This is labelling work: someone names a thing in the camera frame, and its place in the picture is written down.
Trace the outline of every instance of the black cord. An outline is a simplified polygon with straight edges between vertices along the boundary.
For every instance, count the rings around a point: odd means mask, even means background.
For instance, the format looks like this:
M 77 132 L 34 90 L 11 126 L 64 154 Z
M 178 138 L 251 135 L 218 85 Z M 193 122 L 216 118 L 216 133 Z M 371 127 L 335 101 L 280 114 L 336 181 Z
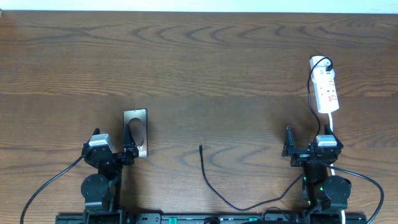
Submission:
M 224 201 L 224 202 L 225 202 L 227 205 L 229 205 L 231 208 L 233 208 L 233 209 L 235 209 L 235 210 L 237 210 L 237 211 L 239 211 L 239 212 L 245 212 L 245 211 L 248 211 L 248 210 L 250 210 L 250 209 L 256 208 L 256 207 L 258 207 L 258 206 L 260 206 L 260 205 L 264 205 L 264 204 L 267 204 L 267 203 L 270 203 L 270 202 L 275 202 L 275 201 L 278 201 L 278 200 L 282 199 L 282 198 L 286 195 L 286 193 L 290 190 L 290 188 L 292 188 L 293 185 L 294 185 L 295 183 L 297 183 L 297 181 L 299 181 L 299 180 L 303 177 L 303 175 L 304 175 L 304 174 L 301 174 L 299 177 L 297 177 L 297 178 L 287 187 L 287 189 L 285 190 L 285 192 L 284 192 L 279 198 L 275 198 L 275 199 L 271 199 L 271 200 L 266 200 L 265 202 L 260 202 L 260 203 L 258 203 L 258 204 L 253 205 L 253 206 L 250 206 L 250 207 L 248 207 L 248 208 L 237 208 L 237 207 L 235 207 L 234 205 L 232 205 L 231 203 L 229 203 L 227 200 L 225 200 L 225 198 L 223 198 L 223 196 L 221 196 L 221 195 L 210 185 L 209 181 L 208 181 L 207 178 L 206 178 L 205 166 L 203 165 L 203 149 L 202 149 L 202 146 L 201 146 L 201 145 L 199 146 L 199 153 L 200 153 L 201 173 L 203 174 L 203 179 L 205 180 L 206 185 L 207 185 L 217 196 L 219 196 L 219 198 L 221 198 L 222 201 Z
M 61 173 L 59 173 L 58 175 L 56 175 L 55 177 L 51 178 L 49 181 L 47 181 L 45 184 L 43 184 L 43 186 L 41 186 L 35 194 L 33 194 L 33 196 L 29 199 L 29 201 L 26 203 L 24 210 L 22 211 L 21 214 L 21 220 L 20 220 L 20 224 L 24 224 L 24 218 L 25 218 L 25 213 L 27 211 L 27 208 L 29 208 L 30 203 L 32 203 L 33 199 L 36 198 L 36 196 L 46 187 L 48 186 L 48 184 L 51 184 L 53 181 L 55 181 L 58 177 L 62 176 L 63 174 L 65 174 L 66 172 L 68 172 L 70 169 L 72 169 L 76 164 L 78 164 L 79 161 L 81 161 L 81 159 L 84 158 L 84 156 L 80 156 L 79 159 L 77 159 L 72 165 L 70 165 L 68 168 L 66 168 L 64 171 L 62 171 Z
M 289 221 L 289 218 L 288 218 L 287 215 L 284 213 L 284 211 L 282 211 L 282 209 L 280 209 L 280 208 L 278 208 L 278 207 L 276 207 L 276 206 L 272 206 L 272 207 L 267 208 L 267 209 L 262 213 L 261 219 L 262 219 L 262 220 L 265 220 L 265 215 L 266 215 L 266 213 L 268 212 L 268 210 L 273 209 L 273 208 L 276 208 L 276 209 L 278 209 L 280 212 L 282 212 L 282 214 L 283 214 L 284 217 L 287 219 L 287 221 Z
M 328 57 L 323 57 L 323 58 L 321 58 L 321 60 L 319 60 L 319 61 L 311 68 L 311 72 L 310 72 L 310 75 L 308 76 L 308 82 L 307 82 L 308 105 L 310 106 L 310 110 L 311 110 L 312 114 L 314 115 L 314 117 L 315 117 L 315 118 L 317 119 L 317 121 L 318 121 L 318 131 L 317 131 L 317 135 L 315 135 L 315 137 L 314 137 L 314 139 L 313 139 L 312 142 L 315 142 L 316 137 L 319 135 L 319 132 L 321 131 L 321 122 L 319 121 L 319 118 L 318 118 L 317 114 L 314 112 L 314 110 L 312 109 L 312 106 L 311 106 L 310 80 L 311 80 L 311 74 L 312 74 L 314 68 L 315 68 L 322 60 L 324 60 L 324 59 L 328 59 L 328 60 L 330 61 L 330 63 L 331 63 L 331 65 L 329 65 L 328 68 L 329 68 L 329 67 L 330 67 L 330 68 L 333 67 L 333 62 L 330 60 L 330 58 L 328 58 Z
M 360 177 L 362 179 L 365 179 L 365 180 L 369 181 L 370 183 L 374 184 L 376 187 L 379 188 L 379 190 L 380 190 L 380 202 L 379 202 L 379 205 L 377 206 L 376 211 L 374 211 L 374 213 L 370 217 L 370 219 L 366 222 L 366 224 L 371 223 L 374 220 L 374 218 L 376 217 L 376 215 L 380 212 L 380 209 L 381 209 L 381 207 L 383 205 L 383 202 L 384 202 L 384 191 L 383 191 L 383 188 L 380 186 L 380 184 L 377 183 L 375 180 L 372 180 L 371 178 L 366 177 L 365 175 L 362 175 L 362 174 L 357 174 L 355 172 L 352 172 L 352 171 L 349 171 L 349 170 L 344 170 L 342 168 L 335 167 L 335 166 L 332 167 L 331 165 L 328 165 L 328 164 L 323 163 L 321 161 L 319 161 L 319 164 L 324 166 L 324 167 L 327 167 L 327 168 L 331 168 L 331 169 L 334 169 L 334 170 L 338 170 L 340 172 L 344 172 L 346 174 L 351 174 L 351 175 L 354 175 L 356 177 Z

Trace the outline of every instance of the wooden table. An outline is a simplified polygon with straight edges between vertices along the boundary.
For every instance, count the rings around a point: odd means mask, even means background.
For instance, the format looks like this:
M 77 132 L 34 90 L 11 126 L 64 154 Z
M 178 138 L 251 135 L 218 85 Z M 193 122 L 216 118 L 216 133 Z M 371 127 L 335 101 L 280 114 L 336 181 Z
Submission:
M 375 223 L 398 215 L 398 17 L 351 14 L 4 12 L 0 19 L 0 223 L 69 166 L 95 128 L 121 149 L 123 111 L 147 108 L 149 158 L 125 167 L 122 205 L 164 213 L 237 213 L 278 197 L 301 172 L 281 157 L 289 125 L 299 146 L 317 124 L 306 81 L 313 55 L 333 59 L 345 145 L 336 166 L 378 181 Z M 322 125 L 327 116 L 320 115 Z M 80 213 L 84 162 L 49 185 L 26 223 Z M 353 176 L 349 212 L 368 217 L 375 186 Z M 301 184 L 261 206 L 299 210 Z

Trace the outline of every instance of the white wall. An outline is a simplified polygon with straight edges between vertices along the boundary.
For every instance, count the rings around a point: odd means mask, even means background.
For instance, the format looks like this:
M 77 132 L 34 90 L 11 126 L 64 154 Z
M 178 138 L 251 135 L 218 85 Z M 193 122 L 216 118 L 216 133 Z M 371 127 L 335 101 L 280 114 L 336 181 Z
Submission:
M 3 10 L 398 13 L 398 0 L 0 0 Z

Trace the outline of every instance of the power strip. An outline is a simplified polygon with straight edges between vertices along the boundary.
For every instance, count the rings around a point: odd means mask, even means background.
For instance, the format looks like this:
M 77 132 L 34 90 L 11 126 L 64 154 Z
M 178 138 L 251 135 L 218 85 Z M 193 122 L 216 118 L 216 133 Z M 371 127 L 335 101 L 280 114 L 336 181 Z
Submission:
M 310 60 L 311 69 L 322 58 L 324 56 L 312 57 Z M 326 70 L 327 66 L 331 65 L 331 63 L 328 59 L 322 60 L 313 69 L 311 74 L 319 113 L 331 113 L 339 108 L 334 80 L 335 71 L 333 69 L 330 71 Z

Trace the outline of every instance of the white cable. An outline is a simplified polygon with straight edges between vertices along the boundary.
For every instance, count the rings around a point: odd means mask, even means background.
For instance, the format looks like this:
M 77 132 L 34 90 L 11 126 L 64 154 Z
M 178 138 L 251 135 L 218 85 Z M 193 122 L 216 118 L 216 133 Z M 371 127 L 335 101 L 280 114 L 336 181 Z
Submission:
M 329 115 L 329 127 L 330 130 L 333 131 L 333 119 L 331 117 L 331 113 L 328 113 Z M 330 169 L 331 175 L 336 175 L 334 169 Z M 341 211 L 341 224 L 346 224 L 346 214 L 344 210 Z

